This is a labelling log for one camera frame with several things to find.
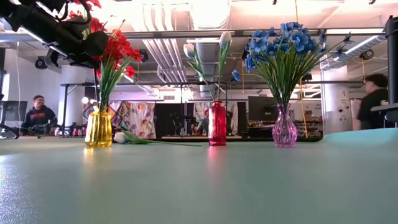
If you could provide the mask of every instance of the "monitor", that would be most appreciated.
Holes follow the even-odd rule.
[[[250,121],[276,121],[278,109],[273,97],[249,96]]]
[[[2,101],[1,123],[25,120],[27,101]]]

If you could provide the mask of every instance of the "red glass vase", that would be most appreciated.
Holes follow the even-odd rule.
[[[297,128],[289,116],[290,103],[277,104],[278,118],[272,128],[272,138],[277,147],[293,147],[297,140]]]
[[[214,101],[209,108],[209,145],[226,145],[226,111],[222,101]]]

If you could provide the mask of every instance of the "colorful tapestry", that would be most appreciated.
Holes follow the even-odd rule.
[[[200,102],[193,105],[193,116],[200,120],[205,116],[206,110],[211,106],[210,102]],[[236,134],[238,132],[238,103],[228,102],[226,109],[232,113],[231,117],[231,129],[232,133]]]
[[[154,109],[154,103],[111,101],[108,113],[112,117],[113,126],[126,128],[140,138],[153,139],[156,138]],[[88,116],[93,111],[93,105],[87,103],[83,109],[84,123],[87,123]]]

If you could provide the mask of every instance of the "flower bouquet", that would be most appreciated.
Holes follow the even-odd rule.
[[[253,33],[252,40],[245,47],[249,53],[244,63],[247,72],[252,68],[259,72],[277,102],[279,116],[272,129],[272,137],[278,147],[292,147],[297,139],[297,129],[289,118],[289,100],[295,86],[314,66],[329,58],[325,55],[331,49],[342,43],[352,43],[350,37],[348,34],[341,42],[328,48],[323,30],[319,42],[316,42],[309,30],[298,22],[281,24],[278,35],[274,28]],[[337,48],[338,54],[342,53],[343,47]]]
[[[75,0],[75,3],[81,4],[80,1],[82,0]],[[89,10],[93,10],[93,7],[101,7],[98,0],[87,0],[83,5],[87,5],[88,2],[90,2]],[[89,11],[87,13],[70,12],[71,18],[77,16],[90,20],[88,28],[82,32],[84,40],[92,33],[104,31],[104,24],[97,18],[91,18]],[[106,43],[105,51],[94,58],[99,68],[95,68],[95,78],[99,80],[99,99],[97,99],[98,107],[88,118],[85,138],[87,146],[107,147],[112,145],[111,116],[108,114],[109,95],[124,75],[134,76],[135,71],[129,66],[133,60],[141,61],[139,50],[131,47],[120,28],[114,30]]]
[[[211,99],[213,100],[213,106],[209,108],[209,130],[208,138],[209,145],[211,146],[225,146],[226,145],[226,110],[222,106],[220,101],[220,85],[221,85],[221,74],[223,72],[224,63],[228,54],[229,46],[231,45],[232,37],[229,32],[223,32],[220,37],[220,59],[218,60],[218,89],[216,92],[216,98],[211,91],[209,83],[203,74],[201,67],[201,60],[198,56],[198,52],[193,44],[185,44],[184,52],[187,57],[192,58],[193,61],[188,62],[189,65],[199,74],[201,79],[205,82],[209,88]]]

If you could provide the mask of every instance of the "table surface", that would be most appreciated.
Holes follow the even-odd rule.
[[[396,144],[325,139],[293,149],[1,141],[0,223],[398,223]]]

